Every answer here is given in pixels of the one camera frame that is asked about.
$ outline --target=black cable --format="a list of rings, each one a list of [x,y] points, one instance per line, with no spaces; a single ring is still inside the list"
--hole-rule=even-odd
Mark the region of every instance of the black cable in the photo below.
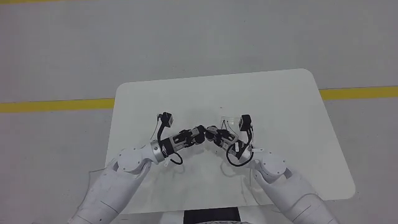
[[[225,119],[223,120],[222,124],[221,124],[221,128],[223,129],[223,126],[225,126],[226,129],[226,124],[225,124]]]
[[[177,152],[175,154],[180,158],[180,162],[175,162],[172,158],[170,159],[170,161],[172,161],[174,164],[176,164],[178,166],[182,165],[182,162],[183,162],[182,157]]]
[[[235,166],[235,167],[245,166],[246,164],[248,164],[248,163],[251,161],[251,159],[253,158],[254,153],[252,152],[252,153],[250,154],[250,158],[249,158],[247,161],[243,162],[242,164],[234,164],[233,162],[231,162],[231,159],[229,159],[229,156],[228,156],[229,151],[231,150],[231,148],[232,148],[234,145],[235,145],[235,144],[230,145],[230,146],[228,147],[228,149],[226,150],[226,160],[228,160],[228,162],[229,162],[232,166]]]

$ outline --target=white table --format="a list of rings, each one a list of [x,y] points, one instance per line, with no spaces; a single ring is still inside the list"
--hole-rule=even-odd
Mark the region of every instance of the white table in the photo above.
[[[354,182],[312,74],[304,69],[122,84],[116,92],[108,163],[121,149],[149,142],[156,115],[174,123],[162,137],[199,124],[220,126],[222,116],[250,114],[254,142],[286,158],[325,200],[350,198]],[[215,145],[179,152],[183,166],[152,166],[123,213],[257,205],[249,169],[235,168]],[[257,200],[272,203],[251,181]]]

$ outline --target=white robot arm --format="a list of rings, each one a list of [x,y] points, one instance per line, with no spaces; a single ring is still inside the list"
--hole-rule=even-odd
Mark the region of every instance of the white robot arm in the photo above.
[[[141,182],[148,174],[152,163],[159,164],[171,154],[201,144],[205,141],[205,128],[195,127],[183,130],[176,135],[160,140],[165,127],[172,124],[172,116],[163,113],[158,139],[140,149],[123,149],[105,168],[89,189],[86,199],[69,224],[109,224],[129,203]]]
[[[231,165],[252,169],[256,182],[279,211],[294,224],[339,224],[311,184],[297,171],[290,170],[284,159],[270,151],[256,149],[250,145],[251,119],[248,115],[243,117],[239,125],[240,130],[248,134],[247,143],[239,140],[228,130],[215,126],[206,129],[207,140],[226,151]],[[233,164],[228,156],[230,154],[236,157],[240,164]]]

